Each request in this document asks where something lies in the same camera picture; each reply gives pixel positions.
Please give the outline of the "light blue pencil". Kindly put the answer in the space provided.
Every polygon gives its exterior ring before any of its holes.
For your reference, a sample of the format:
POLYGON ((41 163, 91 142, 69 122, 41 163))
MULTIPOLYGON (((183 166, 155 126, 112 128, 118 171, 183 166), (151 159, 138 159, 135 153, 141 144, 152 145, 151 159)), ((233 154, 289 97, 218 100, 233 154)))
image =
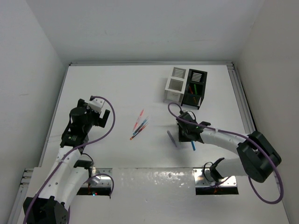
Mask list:
POLYGON ((195 151, 195 150, 196 150, 196 147, 195 147, 195 144, 194 144, 194 142, 193 142, 193 141, 191 141, 191 144, 192 144, 192 149, 193 149, 193 151, 195 151))

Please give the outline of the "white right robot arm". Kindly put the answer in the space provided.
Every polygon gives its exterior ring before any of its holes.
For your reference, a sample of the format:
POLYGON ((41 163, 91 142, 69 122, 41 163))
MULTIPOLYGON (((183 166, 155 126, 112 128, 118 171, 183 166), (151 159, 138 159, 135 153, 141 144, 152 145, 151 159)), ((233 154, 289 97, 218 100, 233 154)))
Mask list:
POLYGON ((203 172, 208 182, 218 182, 226 176, 248 176, 256 182, 263 183, 273 172, 269 160, 257 149, 258 145, 270 158, 275 166, 282 159, 268 140, 258 131, 254 131, 244 139, 235 134, 223 133, 209 129, 208 122, 200 122, 188 112, 180 112, 177 118, 180 142, 197 141, 226 149, 238 155, 235 159, 219 158, 210 168, 203 172))

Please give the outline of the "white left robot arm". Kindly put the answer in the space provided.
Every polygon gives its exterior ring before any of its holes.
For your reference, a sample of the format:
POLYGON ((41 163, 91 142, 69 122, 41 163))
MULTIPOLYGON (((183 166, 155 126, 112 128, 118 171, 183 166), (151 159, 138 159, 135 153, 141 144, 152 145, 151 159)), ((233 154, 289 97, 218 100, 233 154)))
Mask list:
POLYGON ((61 136, 56 160, 40 189, 33 197, 27 197, 23 204, 25 224, 68 224, 70 204, 81 186, 89 182, 89 166, 78 161, 87 145, 105 138, 89 141, 88 133, 93 126, 105 127, 114 108, 105 110, 110 102, 100 96, 91 96, 88 101, 79 99, 77 106, 69 113, 68 124, 61 136))

